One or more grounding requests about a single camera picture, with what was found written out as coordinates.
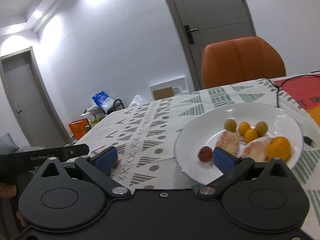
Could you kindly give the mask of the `person's left hand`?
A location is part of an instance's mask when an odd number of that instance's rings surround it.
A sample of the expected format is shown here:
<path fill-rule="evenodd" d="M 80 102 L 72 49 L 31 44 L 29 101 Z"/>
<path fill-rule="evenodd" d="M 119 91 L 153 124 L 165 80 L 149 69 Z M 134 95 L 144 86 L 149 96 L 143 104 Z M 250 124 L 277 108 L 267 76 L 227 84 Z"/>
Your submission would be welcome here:
<path fill-rule="evenodd" d="M 15 185 L 1 183 L 1 239 L 16 237 L 27 225 L 16 207 Z"/>

